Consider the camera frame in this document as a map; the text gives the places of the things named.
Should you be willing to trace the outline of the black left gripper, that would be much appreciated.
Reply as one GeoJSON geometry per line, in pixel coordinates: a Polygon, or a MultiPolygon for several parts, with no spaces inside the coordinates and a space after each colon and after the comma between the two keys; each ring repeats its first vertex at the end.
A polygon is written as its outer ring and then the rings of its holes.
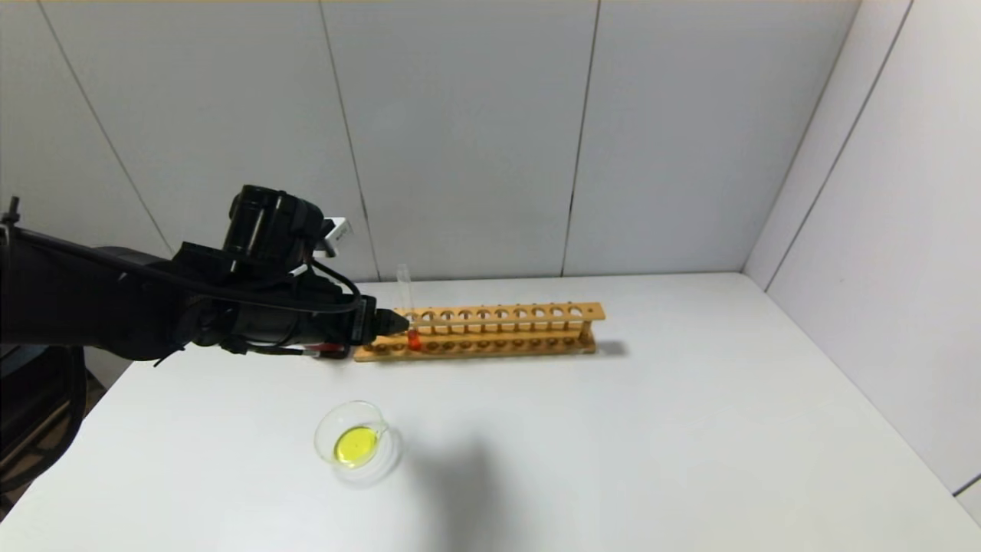
{"type": "MultiPolygon", "coordinates": [[[[314,357],[320,360],[345,360],[353,348],[371,338],[371,297],[359,298],[357,307],[344,312],[285,310],[279,314],[276,329],[276,354],[286,357],[314,357]]],[[[376,308],[376,336],[403,334],[411,322],[399,312],[376,308]]]]}

